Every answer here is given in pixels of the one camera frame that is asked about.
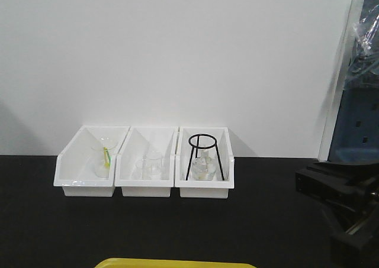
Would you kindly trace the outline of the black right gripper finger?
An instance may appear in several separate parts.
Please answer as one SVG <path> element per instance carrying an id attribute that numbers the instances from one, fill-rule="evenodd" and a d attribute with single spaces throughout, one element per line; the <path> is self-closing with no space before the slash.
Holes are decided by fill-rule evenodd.
<path id="1" fill-rule="evenodd" d="M 330 256 L 339 267 L 374 266 L 374 211 L 352 212 L 326 206 Z"/>
<path id="2" fill-rule="evenodd" d="M 314 162 L 296 172 L 295 183 L 300 193 L 361 212 L 378 202 L 378 163 Z"/>

